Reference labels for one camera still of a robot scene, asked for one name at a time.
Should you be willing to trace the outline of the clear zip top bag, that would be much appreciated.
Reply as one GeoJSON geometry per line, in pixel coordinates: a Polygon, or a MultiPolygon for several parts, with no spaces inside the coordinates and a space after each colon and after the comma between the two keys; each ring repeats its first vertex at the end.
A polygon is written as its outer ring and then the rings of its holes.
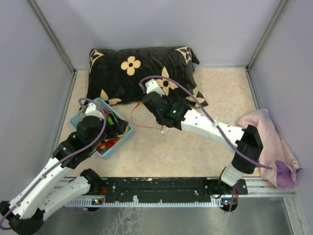
{"type": "Polygon", "coordinates": [[[169,136],[173,131],[173,128],[158,124],[155,117],[145,108],[141,101],[131,110],[130,118],[136,127],[156,130],[164,136],[169,136]]]}

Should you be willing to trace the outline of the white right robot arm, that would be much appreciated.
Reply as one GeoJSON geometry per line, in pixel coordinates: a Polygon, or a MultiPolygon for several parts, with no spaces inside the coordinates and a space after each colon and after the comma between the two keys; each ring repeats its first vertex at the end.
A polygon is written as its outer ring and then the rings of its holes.
{"type": "Polygon", "coordinates": [[[214,141],[234,152],[231,162],[219,177],[219,190],[231,193],[245,174],[254,172],[259,163],[263,143],[255,126],[235,127],[219,121],[211,121],[189,105],[171,103],[164,95],[151,92],[142,103],[155,116],[158,124],[190,132],[214,141]]]}

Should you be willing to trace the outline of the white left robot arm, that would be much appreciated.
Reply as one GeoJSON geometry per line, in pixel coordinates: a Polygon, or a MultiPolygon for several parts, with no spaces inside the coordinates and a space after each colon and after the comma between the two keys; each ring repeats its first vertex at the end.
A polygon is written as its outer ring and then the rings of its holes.
{"type": "Polygon", "coordinates": [[[102,188],[101,178],[92,169],[84,170],[68,186],[56,192],[51,190],[107,139],[123,136],[128,130],[128,122],[114,114],[85,116],[77,124],[76,131],[54,150],[35,179],[14,199],[0,203],[0,221],[8,222],[8,227],[1,226],[1,229],[33,235],[71,199],[86,193],[98,193],[102,188]]]}

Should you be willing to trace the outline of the red strawberry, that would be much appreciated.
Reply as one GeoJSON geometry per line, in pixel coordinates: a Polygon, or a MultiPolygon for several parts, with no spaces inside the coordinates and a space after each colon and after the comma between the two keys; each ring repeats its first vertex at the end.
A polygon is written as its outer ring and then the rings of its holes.
{"type": "Polygon", "coordinates": [[[112,138],[112,139],[104,140],[103,142],[101,142],[98,145],[97,151],[98,152],[104,152],[104,151],[110,149],[111,147],[113,147],[118,141],[119,141],[118,138],[112,138]]]}

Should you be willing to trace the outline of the light blue plastic basket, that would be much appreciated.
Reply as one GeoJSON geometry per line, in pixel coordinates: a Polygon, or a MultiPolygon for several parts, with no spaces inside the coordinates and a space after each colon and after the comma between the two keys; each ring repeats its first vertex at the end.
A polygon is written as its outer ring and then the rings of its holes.
{"type": "MultiPolygon", "coordinates": [[[[113,108],[111,108],[105,101],[103,101],[101,98],[96,98],[94,100],[95,102],[99,103],[101,105],[101,108],[104,110],[106,117],[108,117],[109,113],[114,113],[116,116],[118,116],[119,118],[125,120],[119,113],[117,113],[113,108]]],[[[107,130],[109,130],[111,126],[109,125],[109,123],[107,122],[106,124],[106,129],[105,129],[105,133],[107,130]]],[[[115,135],[112,134],[112,138],[118,138],[119,141],[110,149],[104,151],[104,152],[98,152],[96,151],[96,153],[100,156],[103,157],[105,159],[109,158],[114,152],[116,152],[123,144],[126,143],[126,141],[133,135],[133,127],[129,124],[129,130],[124,133],[123,135],[115,135]]]]}

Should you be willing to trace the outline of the black floral pillow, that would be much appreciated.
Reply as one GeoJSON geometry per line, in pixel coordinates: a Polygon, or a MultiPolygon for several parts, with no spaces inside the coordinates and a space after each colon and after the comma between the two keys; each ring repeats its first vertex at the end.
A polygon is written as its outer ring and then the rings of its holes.
{"type": "Polygon", "coordinates": [[[92,49],[87,98],[99,97],[109,105],[140,101],[140,80],[154,75],[171,102],[205,107],[208,103],[193,77],[199,63],[189,46],[92,49]]]}

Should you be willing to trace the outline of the pink cloth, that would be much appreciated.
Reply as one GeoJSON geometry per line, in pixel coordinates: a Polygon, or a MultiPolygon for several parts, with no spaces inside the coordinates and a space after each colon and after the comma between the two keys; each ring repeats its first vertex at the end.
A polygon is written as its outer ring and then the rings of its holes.
{"type": "Polygon", "coordinates": [[[293,188],[297,186],[297,174],[302,170],[287,143],[280,138],[267,109],[259,109],[241,116],[237,126],[246,128],[255,126],[263,143],[259,163],[271,167],[260,168],[262,179],[269,181],[277,188],[293,188]]]}

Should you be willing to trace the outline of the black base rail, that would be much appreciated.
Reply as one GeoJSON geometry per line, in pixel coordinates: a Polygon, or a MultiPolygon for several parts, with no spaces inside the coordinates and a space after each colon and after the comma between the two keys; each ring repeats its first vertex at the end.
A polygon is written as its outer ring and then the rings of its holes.
{"type": "Polygon", "coordinates": [[[106,203],[131,202],[136,196],[140,203],[194,203],[210,202],[211,196],[247,195],[246,182],[240,179],[237,189],[217,177],[169,178],[102,178],[86,196],[104,196],[106,203]]]}

